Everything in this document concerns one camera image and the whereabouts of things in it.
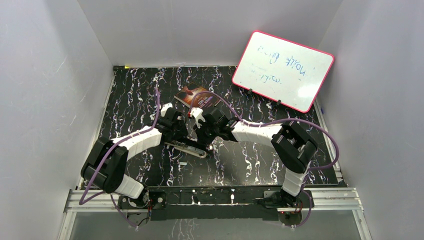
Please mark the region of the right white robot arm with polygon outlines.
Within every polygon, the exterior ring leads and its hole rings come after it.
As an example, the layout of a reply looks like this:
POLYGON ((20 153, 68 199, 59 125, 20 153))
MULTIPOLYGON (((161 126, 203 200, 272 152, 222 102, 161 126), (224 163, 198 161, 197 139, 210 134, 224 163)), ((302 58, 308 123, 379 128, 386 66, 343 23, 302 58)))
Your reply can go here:
POLYGON ((201 145, 211 144, 219 137, 225 141, 251 142, 272 147, 286 168, 280 191, 258 199, 265 208, 297 207, 301 189, 318 150, 316 141, 295 121, 271 125, 229 119, 218 109, 203 111, 194 107, 189 117, 195 119, 193 127, 201 145))

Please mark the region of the black stapler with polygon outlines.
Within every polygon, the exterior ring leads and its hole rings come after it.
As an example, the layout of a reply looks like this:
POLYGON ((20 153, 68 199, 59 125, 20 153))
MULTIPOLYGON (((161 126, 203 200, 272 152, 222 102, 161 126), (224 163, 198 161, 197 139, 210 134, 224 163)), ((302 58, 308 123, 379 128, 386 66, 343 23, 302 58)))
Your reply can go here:
POLYGON ((194 147, 196 149, 200 149, 206 152, 211 152, 214 148, 213 145, 211 145, 210 143, 205 143, 202 141, 199 141, 197 138, 193 138, 191 136, 186 136, 184 138, 184 142, 185 144, 187 144, 188 146, 194 147))

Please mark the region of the beige stapler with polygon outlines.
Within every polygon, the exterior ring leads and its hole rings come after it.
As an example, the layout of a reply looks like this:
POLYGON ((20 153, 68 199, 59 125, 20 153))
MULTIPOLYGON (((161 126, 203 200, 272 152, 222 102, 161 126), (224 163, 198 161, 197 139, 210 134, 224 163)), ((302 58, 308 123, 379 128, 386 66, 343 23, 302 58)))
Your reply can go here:
POLYGON ((195 146, 188 145, 183 142, 179 141, 171 141, 171 142, 165 142, 166 145, 174 147, 176 150, 179 150, 181 152, 187 153, 189 155, 198 157, 198 158, 205 158, 207 156, 207 152, 203 149, 197 148, 195 146))

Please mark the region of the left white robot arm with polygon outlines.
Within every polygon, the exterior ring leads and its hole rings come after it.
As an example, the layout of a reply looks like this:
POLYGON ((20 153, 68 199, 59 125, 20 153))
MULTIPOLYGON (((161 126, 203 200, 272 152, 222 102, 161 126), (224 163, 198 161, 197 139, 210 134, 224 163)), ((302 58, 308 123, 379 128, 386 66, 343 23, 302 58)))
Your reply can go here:
POLYGON ((187 135, 183 113, 171 105, 165 106, 154 127, 147 125, 141 130, 114 139, 99 138, 81 169, 81 177, 90 181, 103 157, 109 153, 92 184, 105 193, 130 197, 129 200, 135 207, 144 208, 150 200, 147 187, 125 174, 127 161, 149 148, 171 143, 187 135))

